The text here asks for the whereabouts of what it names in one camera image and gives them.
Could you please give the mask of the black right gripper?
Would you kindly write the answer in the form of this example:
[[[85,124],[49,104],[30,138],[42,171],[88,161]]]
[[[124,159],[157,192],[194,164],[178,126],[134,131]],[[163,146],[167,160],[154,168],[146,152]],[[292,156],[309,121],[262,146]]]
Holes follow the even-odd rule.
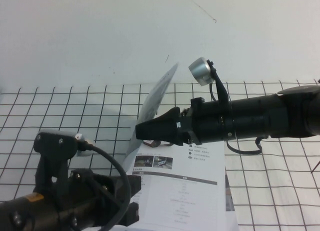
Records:
[[[138,140],[179,145],[233,140],[235,127],[231,102],[205,102],[202,97],[193,98],[190,107],[182,112],[176,106],[150,121],[137,124],[135,135]]]

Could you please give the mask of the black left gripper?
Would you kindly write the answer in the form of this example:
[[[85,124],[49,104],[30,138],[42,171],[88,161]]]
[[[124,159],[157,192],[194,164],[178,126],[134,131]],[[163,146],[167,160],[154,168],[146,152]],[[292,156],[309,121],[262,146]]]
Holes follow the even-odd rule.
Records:
[[[128,175],[130,191],[120,176],[95,174],[90,169],[79,168],[68,178],[69,194],[65,210],[59,213],[61,228],[110,227],[110,221],[125,204],[125,197],[136,195],[142,188],[142,178]]]

